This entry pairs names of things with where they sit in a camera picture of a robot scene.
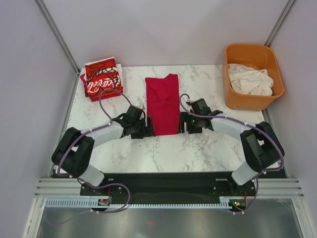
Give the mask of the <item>crimson red t-shirt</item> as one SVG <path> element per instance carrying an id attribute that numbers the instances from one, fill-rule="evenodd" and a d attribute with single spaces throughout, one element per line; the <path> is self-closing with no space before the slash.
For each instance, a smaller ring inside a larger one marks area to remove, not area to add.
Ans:
<path id="1" fill-rule="evenodd" d="M 145 78 L 147 115 L 152 118 L 156 136 L 175 135 L 180 117 L 179 81 L 177 74 L 165 78 Z"/>

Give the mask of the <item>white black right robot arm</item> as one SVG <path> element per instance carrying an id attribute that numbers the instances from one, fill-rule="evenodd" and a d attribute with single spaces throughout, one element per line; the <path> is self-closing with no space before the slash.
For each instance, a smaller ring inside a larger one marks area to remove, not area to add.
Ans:
<path id="1" fill-rule="evenodd" d="M 227 182 L 228 192 L 238 195 L 245 189 L 245 184 L 257 179 L 267 171 L 278 171 L 284 166 L 285 152 L 271 125 L 262 121 L 257 124 L 243 122 L 229 117 L 222 111 L 212 111 L 204 99 L 182 101 L 180 106 L 189 117 L 188 128 L 194 131 L 209 129 L 221 132 L 239 140 L 242 144 L 245 162 L 232 172 L 232 179 Z"/>

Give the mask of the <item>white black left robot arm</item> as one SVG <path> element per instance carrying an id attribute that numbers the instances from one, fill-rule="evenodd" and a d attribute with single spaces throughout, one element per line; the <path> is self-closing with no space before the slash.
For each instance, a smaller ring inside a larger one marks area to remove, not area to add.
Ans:
<path id="1" fill-rule="evenodd" d="M 142 109 L 130 106 L 126 113 L 111 119 L 109 123 L 86 130 L 67 129 L 53 152 L 52 162 L 60 176 L 60 170 L 64 170 L 73 178 L 90 184 L 96 194 L 103 195 L 107 193 L 109 184 L 104 180 L 104 173 L 90 164 L 93 149 L 126 136 L 143 139 L 155 135 L 152 118 L 145 116 Z"/>

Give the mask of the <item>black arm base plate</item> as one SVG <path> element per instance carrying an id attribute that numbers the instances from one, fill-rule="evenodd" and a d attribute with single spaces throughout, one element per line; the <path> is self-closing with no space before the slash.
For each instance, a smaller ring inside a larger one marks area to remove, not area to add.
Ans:
<path id="1" fill-rule="evenodd" d="M 112 173 L 101 185 L 83 185 L 82 196 L 111 196 L 112 204 L 131 205 L 194 205 L 218 203 L 220 197 L 250 198 L 255 195 L 251 181 L 237 185 L 231 172 L 185 173 Z"/>

